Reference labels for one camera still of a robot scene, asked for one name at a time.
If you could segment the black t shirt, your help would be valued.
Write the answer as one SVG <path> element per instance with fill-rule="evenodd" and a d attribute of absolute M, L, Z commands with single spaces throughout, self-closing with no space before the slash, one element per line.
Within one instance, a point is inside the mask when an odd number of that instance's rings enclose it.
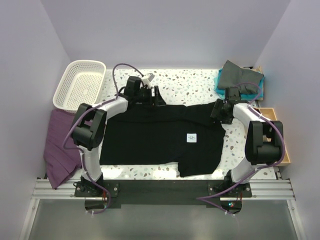
<path fill-rule="evenodd" d="M 100 164 L 177 163 L 180 177 L 212 174 L 226 134 L 221 122 L 211 118 L 214 105 L 135 104 L 107 120 Z"/>

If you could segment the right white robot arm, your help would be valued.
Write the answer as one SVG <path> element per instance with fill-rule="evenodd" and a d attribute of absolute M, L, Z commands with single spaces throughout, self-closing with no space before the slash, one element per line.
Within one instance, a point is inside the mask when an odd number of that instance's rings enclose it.
<path fill-rule="evenodd" d="M 279 120 L 271 120 L 242 100 L 237 86 L 225 89 L 224 100 L 217 100 L 211 112 L 211 118 L 222 124 L 231 124 L 239 120 L 247 130 L 244 158 L 232 170 L 229 170 L 222 184 L 215 189 L 214 196 L 235 196 L 241 186 L 250 181 L 258 171 L 274 167 L 285 158 L 284 127 Z"/>

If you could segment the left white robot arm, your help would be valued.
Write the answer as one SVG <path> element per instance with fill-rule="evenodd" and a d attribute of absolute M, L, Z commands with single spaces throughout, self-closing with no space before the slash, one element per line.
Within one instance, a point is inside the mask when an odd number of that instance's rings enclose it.
<path fill-rule="evenodd" d="M 126 112 L 134 104 L 164 106 L 159 87 L 151 86 L 150 77 L 130 76 L 126 86 L 114 98 L 95 106 L 82 103 L 76 112 L 69 132 L 80 153 L 82 174 L 75 185 L 79 192 L 91 196 L 107 193 L 100 167 L 99 146 L 104 138 L 107 121 Z"/>

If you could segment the grey folded t shirt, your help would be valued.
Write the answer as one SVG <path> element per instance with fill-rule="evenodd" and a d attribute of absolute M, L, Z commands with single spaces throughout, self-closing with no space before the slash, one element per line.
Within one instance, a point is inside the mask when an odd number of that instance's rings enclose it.
<path fill-rule="evenodd" d="M 218 90 L 238 86 L 241 94 L 258 94 L 256 85 L 260 85 L 264 75 L 258 71 L 241 68 L 233 62 L 227 60 L 218 74 Z"/>

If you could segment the white plastic basket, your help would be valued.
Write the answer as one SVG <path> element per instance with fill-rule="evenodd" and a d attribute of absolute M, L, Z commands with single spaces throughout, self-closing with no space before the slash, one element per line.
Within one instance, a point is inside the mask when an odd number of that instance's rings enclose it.
<path fill-rule="evenodd" d="M 76 113 L 80 104 L 98 102 L 106 76 L 106 65 L 97 60 L 76 60 L 65 69 L 53 96 L 55 108 Z"/>

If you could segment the purple cloth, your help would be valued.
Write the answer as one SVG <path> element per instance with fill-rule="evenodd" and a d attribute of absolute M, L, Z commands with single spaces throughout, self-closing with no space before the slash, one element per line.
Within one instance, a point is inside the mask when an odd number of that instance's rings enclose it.
<path fill-rule="evenodd" d="M 53 189 L 69 180 L 81 167 L 80 153 L 71 138 L 63 142 L 69 132 L 74 115 L 60 109 L 51 112 L 43 158 L 46 174 Z"/>

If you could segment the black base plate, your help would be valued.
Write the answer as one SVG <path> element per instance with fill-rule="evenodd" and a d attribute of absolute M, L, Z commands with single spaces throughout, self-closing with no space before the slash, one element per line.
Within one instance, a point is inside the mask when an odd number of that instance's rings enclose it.
<path fill-rule="evenodd" d="M 85 179 L 73 183 L 74 196 L 85 199 L 87 211 L 123 205 L 205 205 L 238 213 L 242 201 L 252 197 L 249 183 L 223 193 L 229 187 L 223 180 L 102 180 L 99 184 L 103 188 Z"/>

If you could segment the aluminium rail frame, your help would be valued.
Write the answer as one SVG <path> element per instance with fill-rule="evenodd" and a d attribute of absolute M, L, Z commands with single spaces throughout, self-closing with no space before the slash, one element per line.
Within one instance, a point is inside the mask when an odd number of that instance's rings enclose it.
<path fill-rule="evenodd" d="M 150 171 L 153 178 L 143 177 L 141 179 L 117 177 L 115 179 L 104 180 L 222 180 L 225 172 L 219 170 L 212 177 L 196 177 L 196 178 L 176 178 L 169 179 L 169 172 L 164 168 Z M 39 178 L 36 180 L 35 187 L 31 195 L 31 202 L 23 225 L 20 238 L 26 240 L 31 234 L 31 228 L 35 220 L 36 212 L 41 200 L 84 200 L 84 198 L 75 197 L 74 183 L 80 181 L 80 173 L 77 172 L 74 177 L 67 180 L 57 189 L 53 189 L 48 179 Z M 298 211 L 296 210 L 296 198 L 294 190 L 289 179 L 283 179 L 278 167 L 263 168 L 249 180 L 251 186 L 252 197 L 245 198 L 243 201 L 286 201 L 289 214 L 293 223 L 295 233 L 300 240 L 306 239 L 306 234 L 302 226 Z M 224 214 L 228 214 L 228 210 L 223 209 Z"/>

